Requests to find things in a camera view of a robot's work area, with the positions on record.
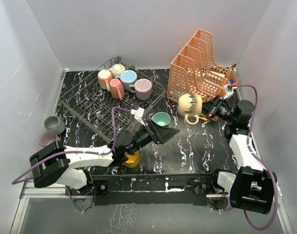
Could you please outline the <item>tan brown mug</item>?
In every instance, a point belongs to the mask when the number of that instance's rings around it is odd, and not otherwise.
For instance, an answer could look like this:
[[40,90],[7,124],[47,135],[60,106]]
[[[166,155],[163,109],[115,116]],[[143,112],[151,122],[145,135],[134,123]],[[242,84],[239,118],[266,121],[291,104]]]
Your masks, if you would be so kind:
[[202,105],[201,95],[187,93],[180,96],[178,100],[178,113],[185,119],[187,124],[196,125],[202,114]]

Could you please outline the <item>lilac ceramic mug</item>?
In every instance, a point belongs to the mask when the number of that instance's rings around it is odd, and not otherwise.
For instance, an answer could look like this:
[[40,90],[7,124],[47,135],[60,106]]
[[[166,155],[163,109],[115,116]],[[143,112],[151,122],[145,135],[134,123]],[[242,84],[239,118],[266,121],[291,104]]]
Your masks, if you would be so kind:
[[134,84],[129,85],[129,91],[136,94],[140,100],[147,100],[151,96],[152,83],[148,79],[142,78]]

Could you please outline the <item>pink mug white inside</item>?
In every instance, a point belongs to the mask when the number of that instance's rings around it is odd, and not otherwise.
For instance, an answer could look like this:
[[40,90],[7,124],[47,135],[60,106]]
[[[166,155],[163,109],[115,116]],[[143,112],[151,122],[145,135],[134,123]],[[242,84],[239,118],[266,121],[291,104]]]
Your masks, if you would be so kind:
[[115,99],[123,100],[125,89],[122,82],[119,79],[114,78],[110,81],[109,86],[111,96]]

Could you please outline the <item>light blue textured mug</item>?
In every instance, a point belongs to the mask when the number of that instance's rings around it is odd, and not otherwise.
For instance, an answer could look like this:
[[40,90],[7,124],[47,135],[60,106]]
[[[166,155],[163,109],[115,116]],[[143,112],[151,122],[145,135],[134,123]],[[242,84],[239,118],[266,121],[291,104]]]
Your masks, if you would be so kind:
[[137,74],[133,70],[126,70],[120,75],[120,81],[126,91],[129,90],[129,86],[137,81]]

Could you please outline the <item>white speckled ceramic mug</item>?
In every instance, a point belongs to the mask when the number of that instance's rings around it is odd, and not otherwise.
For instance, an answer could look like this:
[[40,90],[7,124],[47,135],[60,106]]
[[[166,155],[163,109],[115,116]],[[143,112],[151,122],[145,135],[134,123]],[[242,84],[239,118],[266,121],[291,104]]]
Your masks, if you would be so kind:
[[116,76],[120,76],[126,70],[126,68],[124,67],[124,65],[118,63],[113,65],[108,70],[111,72],[113,77],[116,77]]

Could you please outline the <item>cream pink speckled mug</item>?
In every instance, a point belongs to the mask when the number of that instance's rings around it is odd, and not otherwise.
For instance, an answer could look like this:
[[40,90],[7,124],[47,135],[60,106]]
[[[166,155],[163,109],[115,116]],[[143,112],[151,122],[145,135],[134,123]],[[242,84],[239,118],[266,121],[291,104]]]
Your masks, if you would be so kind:
[[98,82],[102,89],[110,91],[110,81],[112,80],[112,74],[109,70],[101,70],[98,72]]

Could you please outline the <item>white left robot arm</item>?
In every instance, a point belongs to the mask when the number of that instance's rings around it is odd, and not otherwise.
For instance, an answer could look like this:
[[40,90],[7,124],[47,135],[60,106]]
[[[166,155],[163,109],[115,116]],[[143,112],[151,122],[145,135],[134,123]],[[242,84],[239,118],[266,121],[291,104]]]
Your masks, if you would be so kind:
[[112,143],[93,148],[75,148],[54,141],[30,158],[34,186],[45,188],[61,184],[84,195],[93,190],[93,180],[85,167],[121,165],[149,143],[164,144],[179,133],[178,129],[160,126],[149,119],[136,133],[122,130]]

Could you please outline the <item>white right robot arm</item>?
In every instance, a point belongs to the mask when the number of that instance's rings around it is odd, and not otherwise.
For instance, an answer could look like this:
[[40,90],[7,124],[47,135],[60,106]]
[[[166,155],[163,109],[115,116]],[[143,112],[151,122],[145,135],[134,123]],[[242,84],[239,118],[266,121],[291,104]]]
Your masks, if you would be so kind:
[[224,136],[239,167],[237,173],[216,169],[209,186],[217,194],[227,192],[231,207],[266,215],[271,210],[273,182],[277,177],[254,157],[256,151],[248,135],[248,123],[254,110],[254,104],[248,100],[239,101],[235,109],[231,109],[221,96],[203,103],[202,114],[226,121]]

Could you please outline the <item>teal green cup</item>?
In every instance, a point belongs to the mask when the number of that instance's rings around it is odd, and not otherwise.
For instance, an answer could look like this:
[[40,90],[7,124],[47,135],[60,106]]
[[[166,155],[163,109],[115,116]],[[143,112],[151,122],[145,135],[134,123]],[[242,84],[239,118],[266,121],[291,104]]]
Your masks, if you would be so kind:
[[154,116],[152,117],[152,120],[160,126],[167,126],[171,122],[171,117],[166,112],[158,112],[154,114]]

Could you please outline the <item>yellow mug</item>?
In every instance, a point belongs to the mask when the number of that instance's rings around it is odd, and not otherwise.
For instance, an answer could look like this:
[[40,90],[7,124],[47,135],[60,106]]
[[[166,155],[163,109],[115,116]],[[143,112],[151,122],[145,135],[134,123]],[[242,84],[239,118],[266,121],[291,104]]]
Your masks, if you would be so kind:
[[126,166],[127,168],[135,168],[139,164],[139,151],[136,151],[133,155],[125,153],[125,157],[127,160],[122,165]]

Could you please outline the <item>peach plastic file organizer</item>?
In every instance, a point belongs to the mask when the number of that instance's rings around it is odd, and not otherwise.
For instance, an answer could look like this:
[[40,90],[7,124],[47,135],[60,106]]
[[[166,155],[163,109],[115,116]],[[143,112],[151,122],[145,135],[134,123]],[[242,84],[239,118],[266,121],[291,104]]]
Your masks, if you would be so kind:
[[214,61],[212,34],[198,29],[170,64],[167,98],[178,105],[180,96],[193,93],[210,102],[224,97],[225,85],[237,83],[232,69]]

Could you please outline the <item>grey green mug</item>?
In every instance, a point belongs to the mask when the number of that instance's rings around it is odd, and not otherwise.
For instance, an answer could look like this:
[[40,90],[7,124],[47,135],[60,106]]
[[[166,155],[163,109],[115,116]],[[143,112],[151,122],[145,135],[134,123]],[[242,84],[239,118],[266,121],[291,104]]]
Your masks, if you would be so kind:
[[65,123],[58,116],[50,116],[45,119],[44,127],[47,131],[53,131],[57,135],[60,135],[65,130]]

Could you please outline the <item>mauve pink mug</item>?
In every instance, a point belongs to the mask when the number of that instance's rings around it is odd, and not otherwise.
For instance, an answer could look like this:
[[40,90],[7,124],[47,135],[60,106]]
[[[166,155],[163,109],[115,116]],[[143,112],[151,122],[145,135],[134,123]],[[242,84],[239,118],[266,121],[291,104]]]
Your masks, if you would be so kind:
[[41,147],[46,147],[57,140],[60,140],[60,138],[55,132],[45,131],[39,136],[38,143]]

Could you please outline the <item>aluminium frame rail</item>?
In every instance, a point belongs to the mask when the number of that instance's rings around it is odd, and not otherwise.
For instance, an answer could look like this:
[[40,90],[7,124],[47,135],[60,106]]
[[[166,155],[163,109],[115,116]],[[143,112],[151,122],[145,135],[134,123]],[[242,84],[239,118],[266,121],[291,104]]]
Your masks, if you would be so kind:
[[[288,214],[286,212],[283,196],[277,183],[278,191],[278,210],[277,215],[284,234],[293,234],[293,229],[290,224]],[[68,198],[65,196],[65,186],[59,184],[53,184],[47,188],[37,189],[34,187],[33,181],[26,181],[23,184],[23,188],[20,193],[19,206],[15,214],[14,221],[11,227],[11,234],[19,234],[22,228],[24,217],[26,215],[27,206],[32,198]]]

